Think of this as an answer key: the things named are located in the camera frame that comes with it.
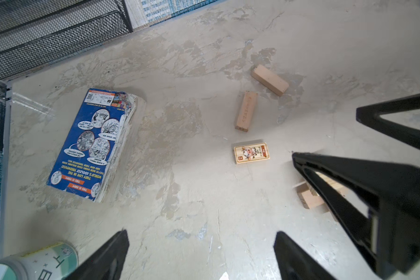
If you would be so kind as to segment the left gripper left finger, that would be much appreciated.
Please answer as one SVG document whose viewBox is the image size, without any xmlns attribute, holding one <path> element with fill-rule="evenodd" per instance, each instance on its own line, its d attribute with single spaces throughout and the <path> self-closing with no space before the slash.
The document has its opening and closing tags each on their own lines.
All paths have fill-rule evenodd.
<svg viewBox="0 0 420 280">
<path fill-rule="evenodd" d="M 123 229 L 67 276 L 66 280 L 119 280 L 129 246 L 128 233 Z"/>
</svg>

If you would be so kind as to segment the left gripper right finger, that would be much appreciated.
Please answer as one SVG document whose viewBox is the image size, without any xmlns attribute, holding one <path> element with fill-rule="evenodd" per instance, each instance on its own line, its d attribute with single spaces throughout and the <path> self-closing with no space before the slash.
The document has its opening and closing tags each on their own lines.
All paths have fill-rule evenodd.
<svg viewBox="0 0 420 280">
<path fill-rule="evenodd" d="M 335 279 L 285 232 L 276 233 L 273 248 L 283 280 Z"/>
</svg>

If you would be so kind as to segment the wood block numbered 72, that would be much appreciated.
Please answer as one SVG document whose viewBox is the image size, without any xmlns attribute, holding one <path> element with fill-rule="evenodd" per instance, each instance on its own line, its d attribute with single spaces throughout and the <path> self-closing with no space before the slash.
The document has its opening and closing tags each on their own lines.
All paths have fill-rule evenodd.
<svg viewBox="0 0 420 280">
<path fill-rule="evenodd" d="M 345 197 L 348 189 L 342 184 L 335 181 L 328 181 L 327 183 L 332 189 L 335 189 L 338 193 Z M 314 195 L 314 191 L 307 182 L 301 182 L 297 184 L 294 189 L 296 190 L 297 196 L 301 200 L 301 203 L 305 209 L 311 210 L 324 205 L 324 199 L 319 195 Z"/>
</svg>

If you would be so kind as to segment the cow picture wood block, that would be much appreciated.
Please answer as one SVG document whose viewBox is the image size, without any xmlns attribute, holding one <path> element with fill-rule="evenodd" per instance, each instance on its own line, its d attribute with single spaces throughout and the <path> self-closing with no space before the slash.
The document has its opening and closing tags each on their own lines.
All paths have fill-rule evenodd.
<svg viewBox="0 0 420 280">
<path fill-rule="evenodd" d="M 270 159 L 268 145 L 265 142 L 234 147 L 233 151 L 236 164 Z"/>
</svg>

